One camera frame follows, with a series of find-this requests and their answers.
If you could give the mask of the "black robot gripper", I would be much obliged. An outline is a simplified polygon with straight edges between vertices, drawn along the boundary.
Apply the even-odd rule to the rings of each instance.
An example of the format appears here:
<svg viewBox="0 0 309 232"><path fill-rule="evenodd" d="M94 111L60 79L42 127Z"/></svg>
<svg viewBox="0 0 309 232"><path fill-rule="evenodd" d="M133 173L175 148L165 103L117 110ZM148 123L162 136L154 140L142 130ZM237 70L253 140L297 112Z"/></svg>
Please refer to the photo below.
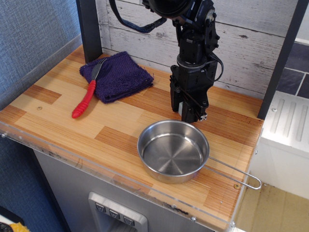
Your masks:
<svg viewBox="0 0 309 232"><path fill-rule="evenodd" d="M174 112L182 104L182 121L194 123L207 119L209 106L207 91L214 84L216 61L211 59L199 68L185 68L181 65L171 66L170 97Z"/></svg>

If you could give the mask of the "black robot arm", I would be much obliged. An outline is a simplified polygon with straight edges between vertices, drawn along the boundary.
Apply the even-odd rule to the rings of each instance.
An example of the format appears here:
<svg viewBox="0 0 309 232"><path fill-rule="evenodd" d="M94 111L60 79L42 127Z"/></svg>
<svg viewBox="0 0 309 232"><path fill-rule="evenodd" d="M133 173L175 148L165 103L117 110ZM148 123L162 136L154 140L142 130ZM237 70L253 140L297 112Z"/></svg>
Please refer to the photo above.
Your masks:
<svg viewBox="0 0 309 232"><path fill-rule="evenodd" d="M176 28L179 54L171 67L171 107L182 121L193 123L207 118L207 91L218 81L216 70L222 61L214 54L220 37L211 0L144 0L142 4Z"/></svg>

